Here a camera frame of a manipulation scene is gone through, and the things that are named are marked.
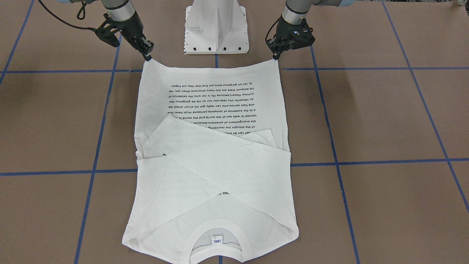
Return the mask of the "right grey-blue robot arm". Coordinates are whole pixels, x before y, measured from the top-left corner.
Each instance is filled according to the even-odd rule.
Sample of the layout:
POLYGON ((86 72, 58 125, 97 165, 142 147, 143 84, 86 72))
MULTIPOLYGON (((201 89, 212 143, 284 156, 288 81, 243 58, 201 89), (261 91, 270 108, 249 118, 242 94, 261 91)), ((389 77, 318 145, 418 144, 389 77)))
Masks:
POLYGON ((104 22, 99 28, 88 28, 104 43, 112 47, 119 47, 116 32, 144 57, 146 61, 151 60, 151 52, 154 43, 147 40, 143 34, 143 24, 130 0, 102 0, 107 10, 104 13, 104 22))

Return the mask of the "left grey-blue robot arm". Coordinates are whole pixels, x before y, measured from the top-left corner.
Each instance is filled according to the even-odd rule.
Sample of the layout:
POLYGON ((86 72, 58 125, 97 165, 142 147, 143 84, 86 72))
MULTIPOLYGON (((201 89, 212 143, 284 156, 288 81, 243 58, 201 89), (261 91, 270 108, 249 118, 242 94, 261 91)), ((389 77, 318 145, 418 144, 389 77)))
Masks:
POLYGON ((349 6, 353 0, 287 0, 281 16, 265 35, 265 43, 278 60, 288 50, 309 47, 315 42, 306 14, 311 6, 349 6))

